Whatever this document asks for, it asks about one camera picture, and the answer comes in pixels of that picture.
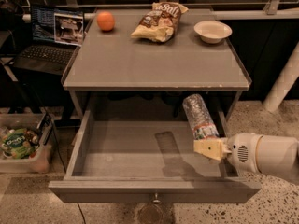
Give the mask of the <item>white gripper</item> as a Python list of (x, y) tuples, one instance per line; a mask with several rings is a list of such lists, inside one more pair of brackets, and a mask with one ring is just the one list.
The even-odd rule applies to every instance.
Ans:
[(226, 138), (194, 140), (193, 150), (195, 153), (216, 161), (227, 157), (227, 161), (234, 168), (259, 173), (257, 148), (262, 138), (260, 134), (241, 133), (230, 137), (228, 141)]

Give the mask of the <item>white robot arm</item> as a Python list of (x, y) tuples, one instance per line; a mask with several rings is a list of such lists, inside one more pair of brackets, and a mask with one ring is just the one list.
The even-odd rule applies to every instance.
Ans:
[(299, 184), (299, 141), (294, 137), (240, 133), (229, 138), (193, 141), (196, 153), (254, 174)]

